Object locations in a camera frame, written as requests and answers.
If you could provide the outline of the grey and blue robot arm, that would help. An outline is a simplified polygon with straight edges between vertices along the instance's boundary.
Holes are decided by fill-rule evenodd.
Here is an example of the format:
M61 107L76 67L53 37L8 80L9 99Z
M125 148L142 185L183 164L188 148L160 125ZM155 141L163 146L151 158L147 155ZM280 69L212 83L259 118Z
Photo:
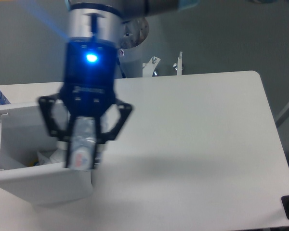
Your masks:
M68 0L69 31L59 92L38 99L48 133L66 151L66 167L92 170L133 106L116 97L114 80L126 21L194 7L195 0Z

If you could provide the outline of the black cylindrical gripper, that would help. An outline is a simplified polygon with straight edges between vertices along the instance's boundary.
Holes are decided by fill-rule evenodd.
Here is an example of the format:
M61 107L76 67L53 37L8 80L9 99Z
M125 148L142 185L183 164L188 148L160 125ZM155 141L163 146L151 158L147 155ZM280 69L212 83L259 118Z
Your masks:
M103 148L114 141L132 113L132 104L116 99L114 77L117 63L115 44L105 40L71 40L66 45L64 83L59 95L38 97L49 136L66 145L65 168L70 164L72 133L77 117L93 117L95 138L92 168L101 163ZM52 110L61 99L70 113L65 129L59 128ZM101 118L112 105L119 118L109 131L102 132Z

